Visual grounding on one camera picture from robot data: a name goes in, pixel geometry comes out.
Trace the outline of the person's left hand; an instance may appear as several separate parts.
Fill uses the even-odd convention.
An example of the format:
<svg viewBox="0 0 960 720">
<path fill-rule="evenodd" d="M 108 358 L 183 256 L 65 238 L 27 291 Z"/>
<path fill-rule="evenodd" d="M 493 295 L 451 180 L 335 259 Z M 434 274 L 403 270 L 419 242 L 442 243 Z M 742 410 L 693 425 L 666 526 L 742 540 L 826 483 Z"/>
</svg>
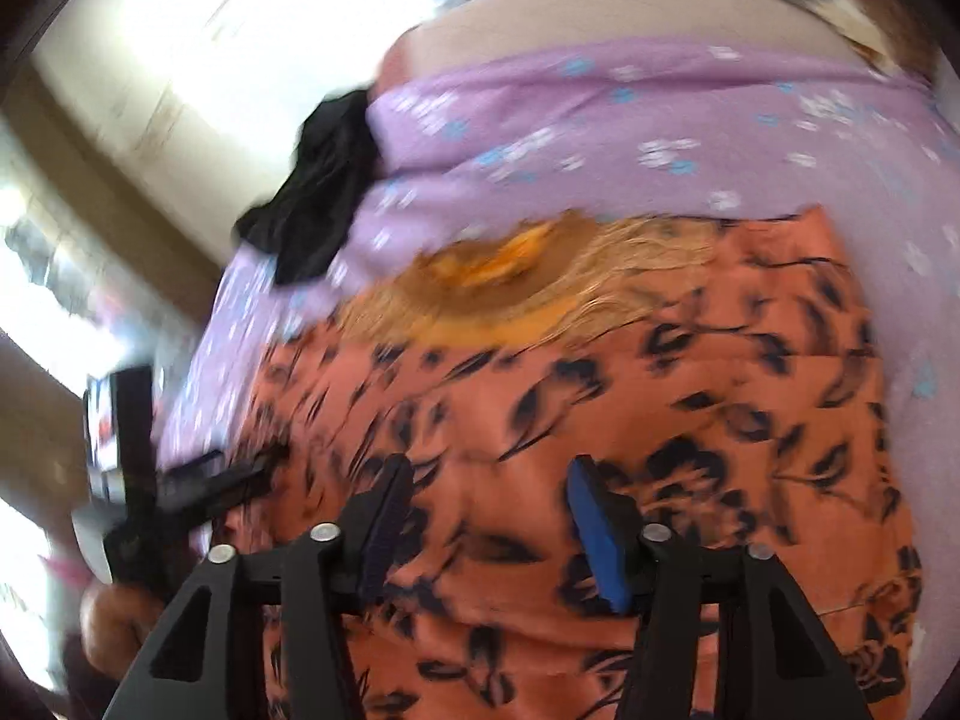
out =
<svg viewBox="0 0 960 720">
<path fill-rule="evenodd" d="M 80 608 L 86 660 L 107 678 L 122 681 L 163 611 L 163 602 L 142 587 L 93 583 Z"/>
</svg>

